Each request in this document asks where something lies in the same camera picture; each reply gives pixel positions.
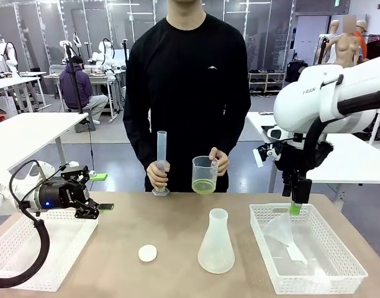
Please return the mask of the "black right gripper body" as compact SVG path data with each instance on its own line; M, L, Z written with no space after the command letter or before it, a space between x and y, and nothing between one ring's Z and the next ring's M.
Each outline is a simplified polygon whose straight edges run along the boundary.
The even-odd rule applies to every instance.
M304 143L303 148L298 148L290 145L288 141L277 141L275 142L275 149L279 149L280 153L279 160L275 161L278 170L283 173L300 171L306 174L323 163L333 151L333 145L322 141L314 142L311 146Z

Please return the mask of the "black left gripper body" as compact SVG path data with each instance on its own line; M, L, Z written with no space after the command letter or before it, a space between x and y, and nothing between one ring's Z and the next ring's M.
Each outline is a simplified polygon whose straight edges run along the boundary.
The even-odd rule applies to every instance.
M37 194L37 206L39 210L54 210L75 208L80 214L89 214L89 195L85 194L88 178L83 177L79 181L62 177L52 178L43 183Z

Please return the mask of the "person's left hand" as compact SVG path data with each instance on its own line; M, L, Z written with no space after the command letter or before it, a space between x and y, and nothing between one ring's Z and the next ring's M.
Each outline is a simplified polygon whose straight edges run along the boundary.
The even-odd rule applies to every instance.
M218 176L223 176L227 172L227 167L230 162L226 153L217 149L216 147L213 147L209 153L209 159L211 161L213 160L218 161L218 164L219 164L218 170L217 170Z

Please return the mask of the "person's right hand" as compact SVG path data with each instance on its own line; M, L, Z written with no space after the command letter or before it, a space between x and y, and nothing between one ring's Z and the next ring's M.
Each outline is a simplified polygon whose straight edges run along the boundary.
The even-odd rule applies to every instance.
M150 163L147 167L146 174L150 180L154 189L161 189L167 187L168 175L170 171L170 164L167 161L162 161L164 170L159 169L158 165L161 165L158 161Z

